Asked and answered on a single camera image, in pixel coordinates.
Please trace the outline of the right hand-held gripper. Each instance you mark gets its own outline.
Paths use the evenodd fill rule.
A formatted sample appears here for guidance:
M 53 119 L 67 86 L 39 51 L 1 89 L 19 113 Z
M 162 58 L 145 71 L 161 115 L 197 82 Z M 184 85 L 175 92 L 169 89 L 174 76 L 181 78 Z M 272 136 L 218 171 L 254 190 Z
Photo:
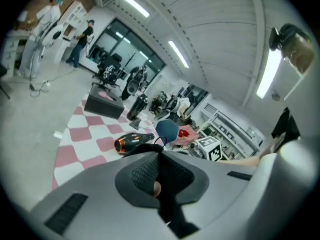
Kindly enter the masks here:
M 212 136 L 193 141 L 188 150 L 192 156 L 208 161 L 219 161 L 223 157 L 221 142 Z

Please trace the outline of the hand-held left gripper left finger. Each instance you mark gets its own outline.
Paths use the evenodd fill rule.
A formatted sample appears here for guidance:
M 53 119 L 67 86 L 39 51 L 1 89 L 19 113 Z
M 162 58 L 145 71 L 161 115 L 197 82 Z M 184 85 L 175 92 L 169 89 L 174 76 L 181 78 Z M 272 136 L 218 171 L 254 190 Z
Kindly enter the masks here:
M 179 240 L 157 208 L 136 207 L 118 192 L 116 176 L 146 152 L 90 167 L 49 193 L 32 210 L 58 240 Z

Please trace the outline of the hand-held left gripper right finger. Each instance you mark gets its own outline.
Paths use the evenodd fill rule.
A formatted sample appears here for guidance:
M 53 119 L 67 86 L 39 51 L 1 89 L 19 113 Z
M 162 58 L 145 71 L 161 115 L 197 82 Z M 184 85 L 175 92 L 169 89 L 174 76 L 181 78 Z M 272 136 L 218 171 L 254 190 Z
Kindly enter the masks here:
M 162 153 L 172 222 L 163 237 L 262 237 L 253 193 L 254 169 L 212 162 L 173 151 Z

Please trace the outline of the black hair dryer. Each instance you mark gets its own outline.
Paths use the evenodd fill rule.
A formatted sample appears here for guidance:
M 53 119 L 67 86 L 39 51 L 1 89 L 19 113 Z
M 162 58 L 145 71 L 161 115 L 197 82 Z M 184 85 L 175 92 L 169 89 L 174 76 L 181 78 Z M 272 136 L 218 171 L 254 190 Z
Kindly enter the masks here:
M 145 144 L 155 138 L 153 133 L 130 132 L 114 141 L 115 150 L 122 155 L 126 155 L 139 145 Z

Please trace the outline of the person's right forearm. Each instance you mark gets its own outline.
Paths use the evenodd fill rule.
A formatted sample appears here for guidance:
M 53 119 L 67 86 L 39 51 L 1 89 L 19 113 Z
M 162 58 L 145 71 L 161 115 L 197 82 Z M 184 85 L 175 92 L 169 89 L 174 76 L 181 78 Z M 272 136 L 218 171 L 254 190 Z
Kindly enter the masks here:
M 230 164 L 230 165 L 239 165 L 239 166 L 246 166 L 246 167 L 257 167 L 261 161 L 259 156 L 251 156 L 248 158 L 243 158 L 240 160 L 219 160 L 219 163 L 222 164 Z

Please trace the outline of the pink cloth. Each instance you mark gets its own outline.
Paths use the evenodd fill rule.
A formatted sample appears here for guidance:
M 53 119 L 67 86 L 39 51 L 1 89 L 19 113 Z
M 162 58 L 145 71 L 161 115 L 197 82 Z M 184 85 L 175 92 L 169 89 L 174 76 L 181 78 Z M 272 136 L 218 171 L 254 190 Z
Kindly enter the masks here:
M 189 133 L 187 137 L 177 137 L 177 139 L 173 142 L 176 146 L 181 147 L 187 147 L 189 146 L 193 141 L 197 140 L 199 138 L 199 134 L 192 128 L 191 125 L 182 125 L 179 127 L 179 130 L 183 129 Z

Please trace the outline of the pink white checkered tablecloth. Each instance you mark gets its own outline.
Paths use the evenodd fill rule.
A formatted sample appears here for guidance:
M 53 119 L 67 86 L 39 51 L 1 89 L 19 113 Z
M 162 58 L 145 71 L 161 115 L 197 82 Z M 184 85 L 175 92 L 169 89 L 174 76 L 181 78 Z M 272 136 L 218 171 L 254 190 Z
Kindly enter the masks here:
M 82 171 L 122 158 L 114 146 L 119 137 L 135 131 L 126 115 L 126 105 L 119 119 L 85 111 L 85 95 L 71 115 L 57 148 L 52 189 Z

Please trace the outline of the person's black clothing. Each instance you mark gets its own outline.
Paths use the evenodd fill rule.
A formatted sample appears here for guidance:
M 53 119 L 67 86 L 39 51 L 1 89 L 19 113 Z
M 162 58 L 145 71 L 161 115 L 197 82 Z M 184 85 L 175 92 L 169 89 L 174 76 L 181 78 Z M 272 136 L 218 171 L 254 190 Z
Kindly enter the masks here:
M 299 138 L 300 132 L 288 107 L 280 115 L 271 136 L 279 141 L 278 147 Z

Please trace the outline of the small black stand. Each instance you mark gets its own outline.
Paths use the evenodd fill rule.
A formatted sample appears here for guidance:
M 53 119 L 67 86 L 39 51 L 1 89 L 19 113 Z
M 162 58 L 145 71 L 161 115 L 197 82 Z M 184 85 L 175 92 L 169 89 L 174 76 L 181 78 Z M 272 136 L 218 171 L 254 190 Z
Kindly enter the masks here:
M 138 117 L 136 117 L 129 125 L 130 125 L 132 128 L 138 130 L 139 127 L 140 127 L 140 122 L 141 122 L 141 119 L 138 118 Z

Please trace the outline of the black tissue box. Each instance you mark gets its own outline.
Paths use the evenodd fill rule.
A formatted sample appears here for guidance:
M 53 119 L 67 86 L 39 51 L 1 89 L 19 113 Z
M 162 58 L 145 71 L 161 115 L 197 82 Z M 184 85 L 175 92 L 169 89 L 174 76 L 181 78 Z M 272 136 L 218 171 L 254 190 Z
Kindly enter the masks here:
M 121 98 L 111 90 L 94 84 L 88 94 L 84 110 L 117 120 L 122 115 L 125 107 Z

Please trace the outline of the long ceiling light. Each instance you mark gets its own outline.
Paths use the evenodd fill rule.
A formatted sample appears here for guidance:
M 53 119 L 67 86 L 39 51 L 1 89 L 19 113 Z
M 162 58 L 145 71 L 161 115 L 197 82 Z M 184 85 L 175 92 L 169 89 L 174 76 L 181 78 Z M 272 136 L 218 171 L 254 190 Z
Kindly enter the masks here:
M 281 52 L 278 49 L 276 49 L 275 51 L 269 50 L 263 76 L 256 91 L 256 95 L 260 99 L 263 99 L 267 91 L 269 90 L 277 74 L 281 61 L 282 56 Z
M 180 61 L 182 62 L 183 66 L 185 68 L 189 68 L 189 65 L 187 63 L 187 61 L 185 60 L 185 58 L 183 57 L 182 53 L 180 52 L 180 50 L 178 49 L 178 47 L 176 46 L 176 44 L 170 40 L 168 41 L 168 44 L 171 46 L 171 48 L 173 49 L 173 51 L 176 53 L 176 55 L 178 56 L 178 58 L 180 59 Z
M 134 9 L 136 9 L 145 18 L 148 18 L 150 16 L 150 13 L 146 9 L 144 9 L 140 4 L 138 4 L 135 0 L 124 0 L 124 1 L 128 3 L 130 6 L 132 6 Z

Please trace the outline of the black coat rack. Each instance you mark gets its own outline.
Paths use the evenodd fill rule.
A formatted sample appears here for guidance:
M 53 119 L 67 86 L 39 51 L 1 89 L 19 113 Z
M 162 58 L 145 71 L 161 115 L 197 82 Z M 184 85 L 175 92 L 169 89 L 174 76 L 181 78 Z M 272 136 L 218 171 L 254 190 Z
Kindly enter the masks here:
M 128 61 L 126 62 L 126 64 L 122 67 L 121 71 L 119 72 L 119 77 L 122 78 L 123 72 L 125 70 L 125 68 L 127 67 L 127 65 L 131 62 L 131 60 L 135 57 L 136 52 L 134 52 L 128 59 Z

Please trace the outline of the large dark-framed window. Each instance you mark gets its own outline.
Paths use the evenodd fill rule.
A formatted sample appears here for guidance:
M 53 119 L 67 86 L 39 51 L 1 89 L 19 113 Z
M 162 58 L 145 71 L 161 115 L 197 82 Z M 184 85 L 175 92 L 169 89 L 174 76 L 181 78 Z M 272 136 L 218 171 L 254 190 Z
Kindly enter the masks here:
M 134 58 L 124 70 L 127 74 L 134 67 L 146 65 L 147 81 L 151 82 L 166 66 L 158 54 L 135 32 L 118 19 L 114 19 L 93 44 L 89 59 L 100 64 L 107 56 L 118 54 L 122 57 L 120 62 L 122 69 L 133 53 L 136 53 Z

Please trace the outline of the white desk with drawers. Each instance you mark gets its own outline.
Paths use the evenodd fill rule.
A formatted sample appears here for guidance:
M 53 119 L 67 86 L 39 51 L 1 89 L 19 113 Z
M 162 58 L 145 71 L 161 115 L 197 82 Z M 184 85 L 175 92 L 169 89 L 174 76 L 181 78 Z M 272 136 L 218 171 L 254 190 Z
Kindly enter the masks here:
M 16 62 L 21 61 L 22 53 L 26 42 L 30 36 L 28 30 L 10 30 L 3 41 L 0 49 L 0 64 L 7 69 L 7 73 L 3 79 L 9 79 L 15 75 L 15 71 L 19 68 Z

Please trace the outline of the white arched cabinet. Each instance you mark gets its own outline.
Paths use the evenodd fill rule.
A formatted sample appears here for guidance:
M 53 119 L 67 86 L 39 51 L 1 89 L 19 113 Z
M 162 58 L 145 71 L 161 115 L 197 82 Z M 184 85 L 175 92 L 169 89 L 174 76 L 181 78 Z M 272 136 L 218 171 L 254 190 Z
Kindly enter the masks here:
M 87 11 L 80 1 L 75 0 L 60 17 L 57 25 L 62 27 L 61 35 L 54 42 L 53 63 L 59 64 L 66 49 L 77 43 L 78 36 L 82 27 L 86 23 Z

